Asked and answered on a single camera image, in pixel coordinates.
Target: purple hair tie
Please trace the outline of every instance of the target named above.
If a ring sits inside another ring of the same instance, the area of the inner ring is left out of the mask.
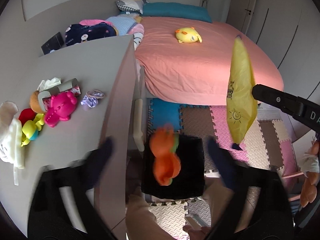
[[[89,106],[90,108],[94,108],[98,104],[98,99],[104,98],[104,93],[101,91],[94,89],[92,91],[87,92],[87,94],[84,96],[84,98],[81,101],[81,105]]]

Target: pink bear toy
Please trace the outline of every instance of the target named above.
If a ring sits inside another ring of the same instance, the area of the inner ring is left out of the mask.
[[[44,116],[44,122],[55,127],[59,121],[70,120],[70,114],[76,109],[77,99],[72,92],[62,92],[51,97],[50,107]]]

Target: orange toy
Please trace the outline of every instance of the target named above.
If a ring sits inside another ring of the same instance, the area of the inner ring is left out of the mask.
[[[180,159],[175,153],[178,144],[179,135],[172,129],[158,128],[150,139],[150,149],[155,156],[153,174],[162,186],[170,185],[180,172]]]

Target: gray desk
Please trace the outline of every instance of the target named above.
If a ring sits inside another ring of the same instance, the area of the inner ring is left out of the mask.
[[[25,147],[26,165],[13,183],[13,167],[0,161],[0,201],[26,235],[30,201],[42,166],[62,168],[96,149],[106,136],[115,139],[115,152],[95,189],[95,206],[118,239],[125,239],[125,168],[132,95],[136,80],[132,36],[104,38],[63,48],[40,57],[20,81],[13,98],[28,108],[31,93],[42,79],[76,77],[82,96],[92,89],[107,93],[96,108],[79,104],[67,122],[44,126],[39,138]],[[70,211],[71,217],[77,213]]]

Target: brown plush toy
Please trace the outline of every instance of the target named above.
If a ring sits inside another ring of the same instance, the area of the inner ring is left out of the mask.
[[[317,155],[319,153],[320,142],[316,141],[309,154]],[[316,183],[319,181],[320,174],[316,172],[307,172],[306,180],[304,181],[301,195],[300,204],[305,207],[308,203],[312,203],[317,196]]]
[[[42,111],[40,105],[39,105],[39,101],[38,101],[38,94],[39,94],[39,91],[34,91],[30,97],[30,107],[31,109],[38,113],[38,114],[45,114],[44,111]]]

